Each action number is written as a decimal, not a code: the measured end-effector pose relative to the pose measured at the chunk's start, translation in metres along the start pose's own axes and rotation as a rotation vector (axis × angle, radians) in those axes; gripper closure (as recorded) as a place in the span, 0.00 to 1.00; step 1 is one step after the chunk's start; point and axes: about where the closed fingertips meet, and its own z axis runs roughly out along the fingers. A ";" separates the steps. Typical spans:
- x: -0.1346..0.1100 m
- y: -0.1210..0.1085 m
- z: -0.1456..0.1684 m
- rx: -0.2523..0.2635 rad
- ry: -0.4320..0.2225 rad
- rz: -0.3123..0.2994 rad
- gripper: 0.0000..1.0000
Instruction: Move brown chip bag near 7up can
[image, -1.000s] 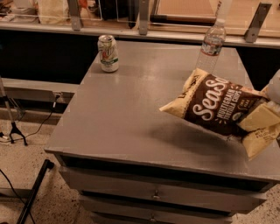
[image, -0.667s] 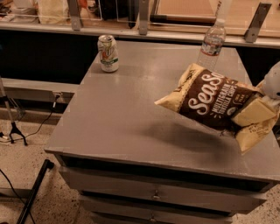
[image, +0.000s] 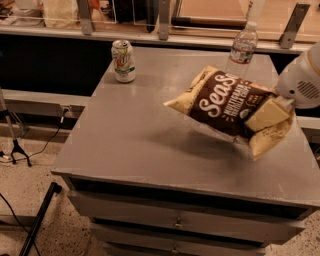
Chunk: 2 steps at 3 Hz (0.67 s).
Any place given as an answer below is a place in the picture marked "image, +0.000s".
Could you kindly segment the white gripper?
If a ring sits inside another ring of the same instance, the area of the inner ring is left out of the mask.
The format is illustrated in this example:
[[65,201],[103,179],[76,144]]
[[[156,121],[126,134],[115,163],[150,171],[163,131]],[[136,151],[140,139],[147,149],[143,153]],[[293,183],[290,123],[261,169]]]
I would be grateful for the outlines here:
[[320,42],[285,67],[275,90],[283,97],[268,98],[245,122],[252,131],[257,132],[288,119],[291,100],[286,98],[292,98],[298,109],[320,106]]

